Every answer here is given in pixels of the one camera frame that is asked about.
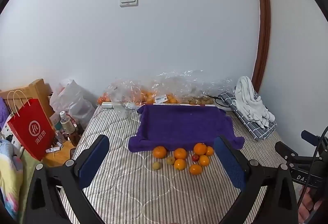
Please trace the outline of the person's right hand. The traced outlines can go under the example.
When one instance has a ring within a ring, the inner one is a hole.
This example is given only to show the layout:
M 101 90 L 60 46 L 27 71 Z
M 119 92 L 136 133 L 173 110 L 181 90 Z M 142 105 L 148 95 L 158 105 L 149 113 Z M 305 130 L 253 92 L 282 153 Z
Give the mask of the person's right hand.
M 310 190 L 309 187 L 306 189 L 300 207 L 298 208 L 298 223 L 304 223 L 309 218 L 310 211 L 316 211 L 322 204 L 322 201 L 316 203 L 312 201 Z

